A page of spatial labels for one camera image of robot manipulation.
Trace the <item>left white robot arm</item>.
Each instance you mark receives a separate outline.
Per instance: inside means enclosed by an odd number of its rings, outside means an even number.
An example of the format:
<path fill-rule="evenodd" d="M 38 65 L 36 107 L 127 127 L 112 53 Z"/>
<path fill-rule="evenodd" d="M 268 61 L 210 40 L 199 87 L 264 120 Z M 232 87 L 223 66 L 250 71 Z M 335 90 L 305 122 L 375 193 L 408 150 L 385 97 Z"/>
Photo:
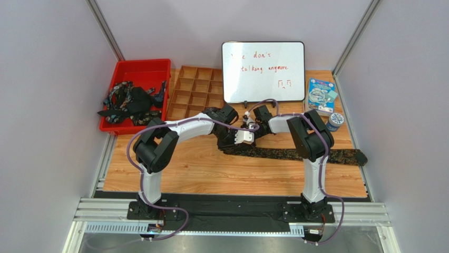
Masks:
<path fill-rule="evenodd" d="M 126 154 L 135 153 L 132 163 L 140 170 L 139 200 L 155 207 L 161 198 L 162 170 L 169 164 L 177 144 L 202 135 L 213 134 L 226 146 L 235 146 L 245 141 L 254 141 L 255 123 L 239 128 L 232 125 L 237 111 L 224 105 L 222 108 L 207 108 L 201 113 L 177 121 L 162 121 L 154 118 L 147 127 L 130 140 Z"/>

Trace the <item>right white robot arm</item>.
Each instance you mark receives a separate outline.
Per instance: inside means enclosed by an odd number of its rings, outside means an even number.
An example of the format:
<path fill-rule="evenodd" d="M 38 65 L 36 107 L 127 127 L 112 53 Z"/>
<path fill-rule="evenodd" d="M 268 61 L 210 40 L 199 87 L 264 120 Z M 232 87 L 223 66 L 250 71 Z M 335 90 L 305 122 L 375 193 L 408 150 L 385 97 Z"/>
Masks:
<path fill-rule="evenodd" d="M 304 216 L 319 216 L 327 206 L 324 172 L 334 138 L 316 110 L 305 113 L 272 115 L 265 105 L 253 109 L 260 128 L 270 133 L 289 132 L 297 154 L 304 163 L 304 189 L 301 211 Z"/>

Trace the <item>black gold key pattern tie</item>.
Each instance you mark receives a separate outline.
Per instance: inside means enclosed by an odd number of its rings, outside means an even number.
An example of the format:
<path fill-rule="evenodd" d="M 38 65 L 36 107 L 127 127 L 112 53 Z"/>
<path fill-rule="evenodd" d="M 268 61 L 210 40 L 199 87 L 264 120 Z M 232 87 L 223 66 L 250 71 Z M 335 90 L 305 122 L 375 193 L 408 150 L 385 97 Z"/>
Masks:
<path fill-rule="evenodd" d="M 230 149 L 223 151 L 223 153 L 252 158 L 302 161 L 302 157 L 298 154 L 296 149 L 249 147 Z M 329 150 L 327 162 L 331 164 L 361 167 L 367 164 L 368 158 L 360 149 L 331 149 Z"/>

